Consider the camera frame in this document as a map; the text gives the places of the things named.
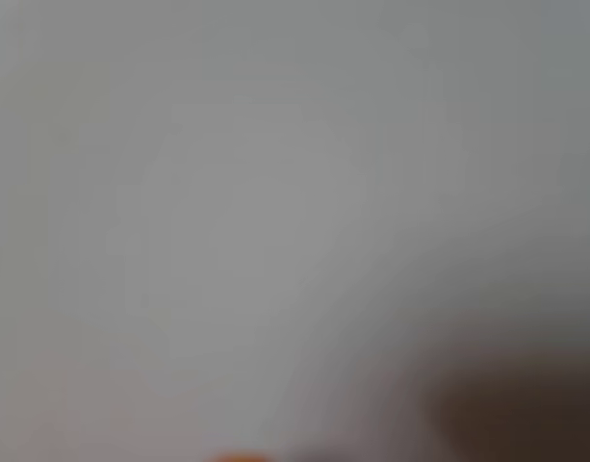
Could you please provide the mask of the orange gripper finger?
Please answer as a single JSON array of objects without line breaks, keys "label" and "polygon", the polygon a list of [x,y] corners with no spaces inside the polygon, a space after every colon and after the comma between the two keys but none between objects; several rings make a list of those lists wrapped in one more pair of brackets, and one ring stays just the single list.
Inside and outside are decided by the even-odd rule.
[{"label": "orange gripper finger", "polygon": [[270,455],[258,451],[222,452],[210,459],[211,462],[274,462]]}]

